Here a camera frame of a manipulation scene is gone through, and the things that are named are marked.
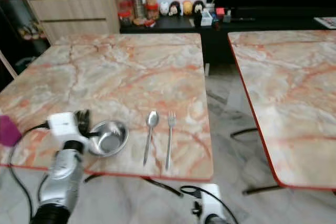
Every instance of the tiled floor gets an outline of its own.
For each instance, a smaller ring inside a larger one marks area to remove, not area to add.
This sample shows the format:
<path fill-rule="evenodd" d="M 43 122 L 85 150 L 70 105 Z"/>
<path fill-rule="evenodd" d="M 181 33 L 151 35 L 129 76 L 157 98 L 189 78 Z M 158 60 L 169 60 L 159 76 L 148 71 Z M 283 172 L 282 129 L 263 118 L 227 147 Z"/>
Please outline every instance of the tiled floor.
<path fill-rule="evenodd" d="M 331 192 L 282 189 L 247 197 L 241 194 L 247 186 L 272 185 L 274 180 L 257 134 L 246 134 L 242 143 L 229 138 L 232 131 L 254 126 L 241 95 L 239 75 L 232 66 L 212 67 L 206 89 L 215 166 L 213 183 L 220 186 L 222 200 L 239 222 L 335 223 L 336 196 Z M 17 171 L 36 203 L 42 172 Z M 167 183 L 175 188 L 189 184 Z M 197 223 L 190 214 L 191 207 L 189 196 L 180 199 L 140 179 L 100 177 L 81 186 L 79 201 L 69 223 Z M 8 171 L 0 168 L 0 224 L 27 223 L 27 216 L 27 202 L 22 192 Z"/>

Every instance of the table leg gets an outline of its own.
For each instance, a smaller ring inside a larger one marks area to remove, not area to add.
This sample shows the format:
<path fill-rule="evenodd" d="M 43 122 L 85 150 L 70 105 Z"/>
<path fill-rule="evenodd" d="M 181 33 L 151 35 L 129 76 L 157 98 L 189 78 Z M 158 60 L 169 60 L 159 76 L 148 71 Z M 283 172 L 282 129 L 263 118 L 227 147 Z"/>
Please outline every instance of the table leg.
<path fill-rule="evenodd" d="M 240 141 L 240 140 L 236 139 L 235 137 L 238 136 L 238 135 L 248 133 L 248 132 L 253 132 L 253 131 L 258 131 L 258 129 L 257 128 L 248 128 L 248 129 L 244 129 L 244 130 L 241 130 L 241 131 L 232 132 L 230 134 L 230 137 L 233 138 L 234 140 Z"/>
<path fill-rule="evenodd" d="M 206 63 L 204 66 L 204 76 L 208 77 L 210 72 L 210 63 Z"/>
<path fill-rule="evenodd" d="M 251 195 L 251 194 L 257 194 L 262 193 L 263 191 L 271 191 L 271 190 L 277 190 L 277 189 L 284 189 L 284 187 L 275 185 L 275 186 L 265 186 L 265 187 L 258 187 L 258 188 L 250 188 L 243 191 L 243 195 Z"/>

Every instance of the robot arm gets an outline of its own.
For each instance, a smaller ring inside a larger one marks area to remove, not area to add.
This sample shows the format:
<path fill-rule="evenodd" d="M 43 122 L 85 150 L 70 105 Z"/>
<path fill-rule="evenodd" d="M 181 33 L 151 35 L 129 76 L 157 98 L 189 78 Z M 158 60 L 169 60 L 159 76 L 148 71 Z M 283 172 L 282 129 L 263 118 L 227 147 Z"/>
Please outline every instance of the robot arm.
<path fill-rule="evenodd" d="M 49 170 L 40 205 L 30 224 L 66 224 L 75 208 L 82 179 L 82 155 L 88 140 L 79 133 L 74 114 L 51 115 L 48 123 L 53 136 L 64 145 Z"/>

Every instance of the black cable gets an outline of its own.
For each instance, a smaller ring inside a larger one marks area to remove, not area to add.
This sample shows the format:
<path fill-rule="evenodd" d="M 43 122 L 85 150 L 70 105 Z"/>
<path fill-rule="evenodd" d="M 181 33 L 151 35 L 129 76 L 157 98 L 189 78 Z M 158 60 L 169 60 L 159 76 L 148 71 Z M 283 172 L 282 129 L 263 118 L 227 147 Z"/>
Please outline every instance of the black cable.
<path fill-rule="evenodd" d="M 234 216 L 234 214 L 232 213 L 232 211 L 225 205 L 224 202 L 222 202 L 220 199 L 218 199 L 215 195 L 213 195 L 212 193 L 208 192 L 207 190 L 204 190 L 204 189 L 202 189 L 200 187 L 197 187 L 197 186 L 181 186 L 180 187 L 180 191 L 183 192 L 183 193 L 185 193 L 185 194 L 191 194 L 192 195 L 192 193 L 190 193 L 189 191 L 184 190 L 184 189 L 187 189 L 187 188 L 188 189 L 195 189 L 195 192 L 197 192 L 197 190 L 198 191 L 202 191 L 202 192 L 210 195 L 211 197 L 215 198 L 216 200 L 218 200 L 223 205 L 223 207 L 227 210 L 227 212 L 231 215 L 231 217 L 235 221 L 235 223 L 239 224 L 238 220 L 236 219 L 236 217 Z"/>
<path fill-rule="evenodd" d="M 232 132 L 230 134 L 230 137 L 238 142 L 244 143 L 246 141 L 239 140 L 238 138 L 236 138 L 236 136 L 244 134 L 244 133 L 248 133 L 248 132 L 253 132 L 253 131 L 258 131 L 258 129 L 257 128 L 247 128 L 241 131 Z"/>
<path fill-rule="evenodd" d="M 42 186 L 43 186 L 43 184 L 44 184 L 44 182 L 46 181 L 47 178 L 48 178 L 48 174 L 44 173 L 43 177 L 42 177 L 42 180 L 41 180 L 40 184 L 38 185 L 38 189 L 37 189 L 37 202 L 39 204 L 41 202 L 41 189 L 42 189 Z"/>
<path fill-rule="evenodd" d="M 25 131 L 21 137 L 19 138 L 19 140 L 14 144 L 14 146 L 12 147 L 12 150 L 10 151 L 9 157 L 8 157 L 8 169 L 9 172 L 13 178 L 13 180 L 19 185 L 19 187 L 21 187 L 24 195 L 26 196 L 27 200 L 28 200 L 28 204 L 29 204 L 29 222 L 32 220 L 33 218 L 33 202 L 32 202 L 32 198 L 27 190 L 27 188 L 25 187 L 25 185 L 23 184 L 23 182 L 17 177 L 17 175 L 14 172 L 13 169 L 13 164 L 12 164 L 12 159 L 13 159 L 13 155 L 15 152 L 15 149 L 17 147 L 17 145 L 19 144 L 19 142 L 32 130 L 35 130 L 37 128 L 49 128 L 49 125 L 47 122 L 40 124 L 38 126 L 32 127 L 29 130 Z"/>
<path fill-rule="evenodd" d="M 163 183 L 154 181 L 154 180 L 152 180 L 152 179 L 150 179 L 150 178 L 145 178 L 145 177 L 143 177 L 143 179 L 146 180 L 147 182 L 153 184 L 153 185 L 162 187 L 163 189 L 166 189 L 166 190 L 168 190 L 168 191 L 170 191 L 170 192 L 172 192 L 172 193 L 178 195 L 178 196 L 181 197 L 181 198 L 183 197 L 183 194 L 181 194 L 178 190 L 175 190 L 174 188 L 172 188 L 172 187 L 170 187 L 170 186 L 168 186 L 168 185 L 165 185 L 165 184 L 163 184 Z"/>
<path fill-rule="evenodd" d="M 90 180 L 94 179 L 94 178 L 98 178 L 104 176 L 103 174 L 91 174 L 89 175 L 86 179 L 83 180 L 84 183 L 89 182 Z"/>

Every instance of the marble table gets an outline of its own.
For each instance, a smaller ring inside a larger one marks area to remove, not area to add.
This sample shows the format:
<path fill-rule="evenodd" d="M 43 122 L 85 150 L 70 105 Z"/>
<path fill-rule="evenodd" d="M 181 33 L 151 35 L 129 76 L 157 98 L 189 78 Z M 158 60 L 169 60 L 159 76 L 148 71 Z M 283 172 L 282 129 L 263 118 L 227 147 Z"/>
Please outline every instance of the marble table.
<path fill-rule="evenodd" d="M 336 189 L 336 31 L 229 40 L 278 184 Z"/>
<path fill-rule="evenodd" d="M 74 35 L 60 39 L 0 93 L 0 110 L 24 131 L 57 112 L 90 109 L 92 125 L 124 122 L 130 135 L 116 156 L 84 157 L 87 173 L 209 181 L 213 158 L 198 34 Z M 146 116 L 157 110 L 150 156 L 143 166 Z M 165 170 L 168 112 L 176 112 L 171 168 Z M 47 169 L 59 143 L 35 130 L 13 164 Z M 0 145 L 6 165 L 9 148 Z"/>

